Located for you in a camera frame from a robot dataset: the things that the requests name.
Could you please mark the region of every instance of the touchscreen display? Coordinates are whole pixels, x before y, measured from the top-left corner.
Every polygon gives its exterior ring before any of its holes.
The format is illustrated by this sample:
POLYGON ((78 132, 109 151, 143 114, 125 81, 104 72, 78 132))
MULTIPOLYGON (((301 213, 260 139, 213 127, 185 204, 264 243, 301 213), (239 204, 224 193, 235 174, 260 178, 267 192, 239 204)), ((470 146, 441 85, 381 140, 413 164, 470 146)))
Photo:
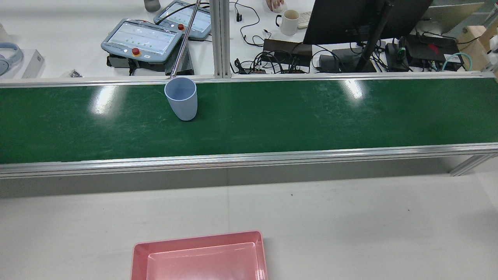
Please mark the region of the touchscreen display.
POLYGON ((163 30, 125 22, 109 39, 109 43, 139 48, 163 55, 174 37, 174 34, 163 30))
MULTIPOLYGON (((174 11, 183 8, 183 5, 180 5, 179 3, 173 4, 170 8, 168 8, 160 18, 163 18, 174 11)), ((189 7, 186 9, 183 9, 177 13, 175 13, 172 16, 169 16, 167 20, 172 21, 174 23, 181 23, 185 27, 188 26, 188 22, 190 21, 190 16, 192 15, 192 12, 194 10, 194 7, 189 7)), ((205 12, 198 11, 197 14, 195 15, 194 23, 192 26, 193 30, 199 31, 199 32, 204 32, 206 29, 209 27, 211 24, 211 15, 205 12)))

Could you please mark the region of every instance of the green conveyor belt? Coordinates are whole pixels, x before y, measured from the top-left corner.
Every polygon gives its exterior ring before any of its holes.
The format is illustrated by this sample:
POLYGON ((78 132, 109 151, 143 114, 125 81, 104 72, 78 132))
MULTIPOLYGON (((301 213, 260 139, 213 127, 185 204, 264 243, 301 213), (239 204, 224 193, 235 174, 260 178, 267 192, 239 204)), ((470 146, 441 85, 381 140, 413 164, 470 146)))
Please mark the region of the green conveyor belt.
POLYGON ((199 83, 178 120, 162 85, 0 89, 0 163, 498 142, 494 79, 199 83))

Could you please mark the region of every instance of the pink plastic tray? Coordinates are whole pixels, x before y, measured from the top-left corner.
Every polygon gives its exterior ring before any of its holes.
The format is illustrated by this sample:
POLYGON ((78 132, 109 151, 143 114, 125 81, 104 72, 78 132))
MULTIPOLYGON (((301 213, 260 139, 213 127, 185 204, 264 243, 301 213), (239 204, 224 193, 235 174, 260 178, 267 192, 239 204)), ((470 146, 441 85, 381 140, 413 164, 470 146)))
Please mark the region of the pink plastic tray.
POLYGON ((261 232, 138 243, 131 280, 267 280, 261 232))

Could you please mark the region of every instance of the person's hand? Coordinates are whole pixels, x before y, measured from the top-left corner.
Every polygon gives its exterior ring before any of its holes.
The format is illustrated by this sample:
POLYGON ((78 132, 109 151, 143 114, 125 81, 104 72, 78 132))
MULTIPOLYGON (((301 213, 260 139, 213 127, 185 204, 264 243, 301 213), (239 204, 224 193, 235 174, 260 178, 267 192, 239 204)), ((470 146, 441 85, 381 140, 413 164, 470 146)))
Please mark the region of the person's hand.
POLYGON ((273 6, 277 7, 283 4, 283 0, 266 0, 266 4, 271 11, 273 11, 273 6))

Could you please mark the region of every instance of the white headphones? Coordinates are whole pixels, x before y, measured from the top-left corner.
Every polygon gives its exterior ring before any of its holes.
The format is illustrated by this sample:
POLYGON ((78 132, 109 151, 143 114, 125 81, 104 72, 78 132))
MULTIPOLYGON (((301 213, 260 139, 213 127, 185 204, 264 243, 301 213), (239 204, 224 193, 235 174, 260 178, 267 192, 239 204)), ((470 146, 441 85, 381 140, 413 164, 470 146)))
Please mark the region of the white headphones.
POLYGON ((0 54, 0 76, 7 72, 8 68, 11 67, 14 63, 21 60, 22 51, 16 44, 12 43, 0 43, 0 49, 13 49, 15 53, 10 58, 5 58, 0 54))

